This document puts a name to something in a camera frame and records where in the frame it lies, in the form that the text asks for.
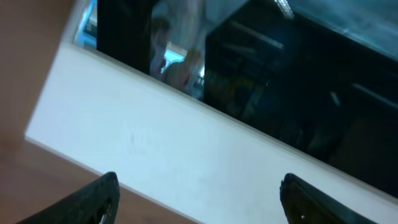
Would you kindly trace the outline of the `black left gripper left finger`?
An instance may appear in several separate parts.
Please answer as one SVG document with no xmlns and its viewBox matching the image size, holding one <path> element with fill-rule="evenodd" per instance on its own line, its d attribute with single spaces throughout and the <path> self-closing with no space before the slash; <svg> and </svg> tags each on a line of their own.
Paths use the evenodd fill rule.
<svg viewBox="0 0 398 224">
<path fill-rule="evenodd" d="M 119 199 L 118 177 L 108 172 L 18 224 L 114 224 Z"/>
</svg>

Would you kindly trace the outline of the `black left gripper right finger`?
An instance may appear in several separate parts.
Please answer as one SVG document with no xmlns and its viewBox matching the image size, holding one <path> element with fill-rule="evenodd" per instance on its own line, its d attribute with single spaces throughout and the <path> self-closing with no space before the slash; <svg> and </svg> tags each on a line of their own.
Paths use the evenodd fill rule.
<svg viewBox="0 0 398 224">
<path fill-rule="evenodd" d="M 293 173 L 284 176 L 279 190 L 289 224 L 374 224 Z"/>
</svg>

